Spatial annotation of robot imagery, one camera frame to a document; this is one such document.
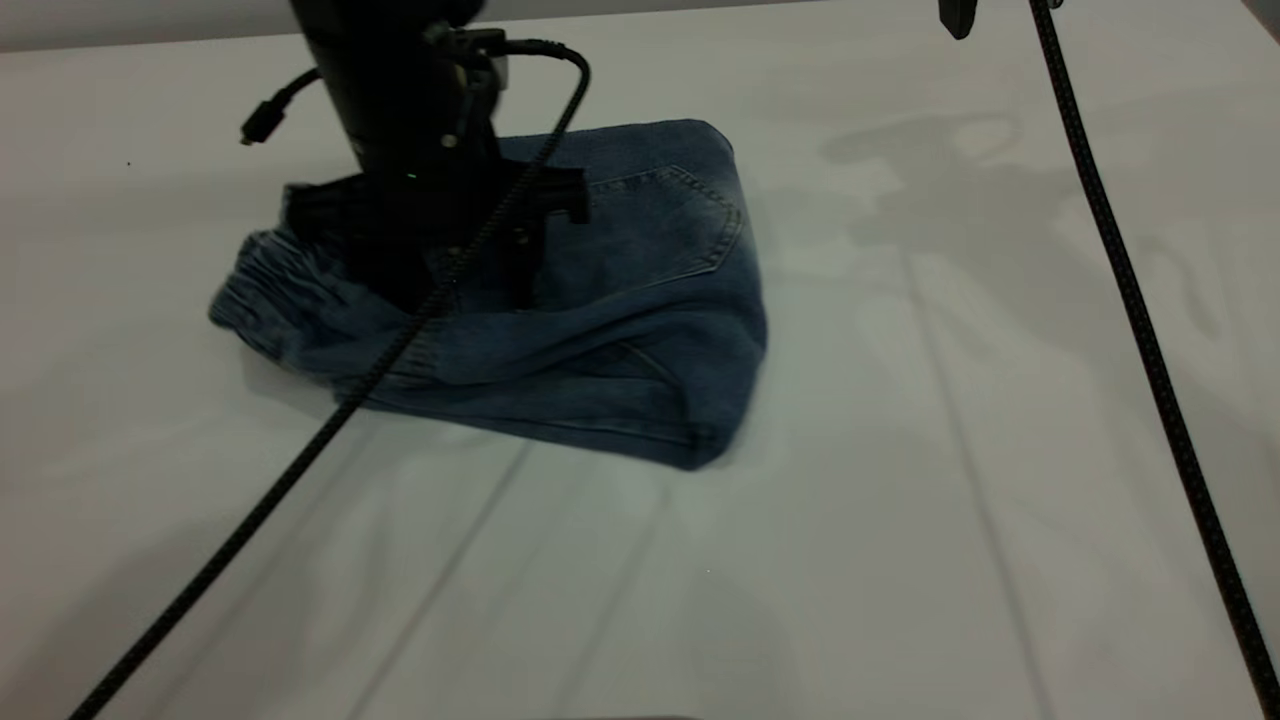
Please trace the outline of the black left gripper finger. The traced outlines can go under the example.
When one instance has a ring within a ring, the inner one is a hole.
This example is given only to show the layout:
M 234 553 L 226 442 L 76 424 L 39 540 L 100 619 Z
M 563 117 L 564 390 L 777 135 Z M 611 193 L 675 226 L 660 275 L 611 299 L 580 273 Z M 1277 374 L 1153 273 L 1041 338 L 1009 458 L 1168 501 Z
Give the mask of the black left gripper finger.
M 506 232 L 506 288 L 518 310 L 532 307 L 535 283 L 545 258 L 545 223 L 530 222 Z

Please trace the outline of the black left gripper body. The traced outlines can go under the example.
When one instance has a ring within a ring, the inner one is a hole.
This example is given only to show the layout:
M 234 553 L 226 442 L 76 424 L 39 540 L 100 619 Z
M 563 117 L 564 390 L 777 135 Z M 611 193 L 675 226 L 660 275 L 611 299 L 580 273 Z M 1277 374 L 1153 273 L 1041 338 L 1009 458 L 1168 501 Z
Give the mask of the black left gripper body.
M 420 304 L 442 287 L 492 214 L 526 170 L 498 161 L 497 174 L 475 190 L 431 188 L 412 176 L 376 181 L 366 174 L 289 192 L 285 224 L 302 241 L 333 251 L 351 279 L 392 304 Z M 563 217 L 588 224 L 591 202 L 581 168 L 550 167 L 512 201 L 486 240 L 477 264 L 481 278 L 509 302 L 506 288 L 506 232 L 530 222 Z

